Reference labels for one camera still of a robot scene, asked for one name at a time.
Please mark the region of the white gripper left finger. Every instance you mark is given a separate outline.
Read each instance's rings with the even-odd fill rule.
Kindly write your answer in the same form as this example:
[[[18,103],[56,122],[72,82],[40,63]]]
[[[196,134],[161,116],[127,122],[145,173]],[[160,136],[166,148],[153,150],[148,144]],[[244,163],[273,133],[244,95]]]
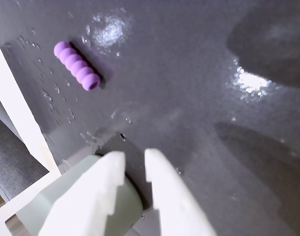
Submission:
[[[81,175],[53,204],[39,235],[102,236],[115,212],[118,187],[124,184],[125,154],[90,155],[74,170]]]

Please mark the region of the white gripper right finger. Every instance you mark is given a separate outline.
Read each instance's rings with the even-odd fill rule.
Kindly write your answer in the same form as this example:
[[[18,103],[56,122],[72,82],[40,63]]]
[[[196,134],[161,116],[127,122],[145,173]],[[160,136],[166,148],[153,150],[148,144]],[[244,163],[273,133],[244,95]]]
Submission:
[[[214,236],[204,211],[167,157],[156,148],[145,150],[146,181],[152,186],[162,236]]]

